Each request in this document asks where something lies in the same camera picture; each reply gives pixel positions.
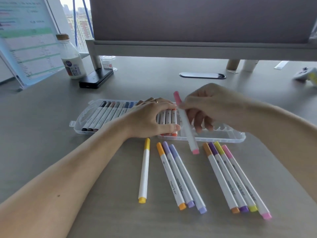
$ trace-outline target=clear plastic case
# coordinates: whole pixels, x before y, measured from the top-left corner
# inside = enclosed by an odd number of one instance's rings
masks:
[[[137,102],[132,100],[111,100],[111,99],[99,99],[96,101],[90,101],[89,106],[80,114],[76,121],[71,121],[69,126],[74,127],[75,132],[83,135],[93,135],[95,132],[93,131],[82,131],[81,129],[84,127],[85,123],[88,119],[93,115],[96,111],[97,107],[101,105],[103,101],[119,101],[119,102]],[[177,123],[182,126],[182,121],[177,112]],[[196,141],[203,142],[222,142],[222,143],[241,143],[245,140],[245,133],[236,131],[230,126],[223,123],[215,123],[214,131],[210,132],[207,129],[203,129],[203,131],[199,134],[195,132],[193,128],[193,133],[195,134]],[[159,139],[165,140],[187,140],[185,136],[184,130],[180,130],[177,133],[177,136],[158,136]]]

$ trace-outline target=black power bank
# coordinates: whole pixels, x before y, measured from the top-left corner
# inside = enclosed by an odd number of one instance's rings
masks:
[[[79,81],[80,88],[99,88],[113,74],[111,68],[100,68]]]

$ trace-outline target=person's left hand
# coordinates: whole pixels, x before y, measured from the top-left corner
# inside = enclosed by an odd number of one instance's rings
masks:
[[[149,98],[139,101],[127,114],[121,117],[129,137],[147,138],[180,130],[178,124],[158,124],[156,116],[166,109],[175,109],[171,101],[163,98]]]

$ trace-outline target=sky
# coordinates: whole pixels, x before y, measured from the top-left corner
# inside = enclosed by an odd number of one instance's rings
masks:
[[[70,10],[73,9],[73,0],[60,0],[60,1],[61,1],[61,4],[62,4],[62,5],[64,5],[64,4],[68,5],[68,8],[69,8]],[[87,9],[90,9],[90,2],[89,2],[89,0],[85,0],[85,3],[86,3]],[[75,7],[76,7],[76,9],[77,9],[78,7],[84,7],[84,4],[82,3],[82,0],[75,0]]]

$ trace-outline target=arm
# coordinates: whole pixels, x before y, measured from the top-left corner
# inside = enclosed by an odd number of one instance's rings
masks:
[[[260,139],[317,202],[317,127],[273,105],[251,100],[217,84],[207,84],[180,105],[197,132],[214,120]]]
[[[66,237],[89,190],[121,144],[179,130],[159,125],[158,112],[176,106],[146,102],[109,122],[0,205],[0,237]]]

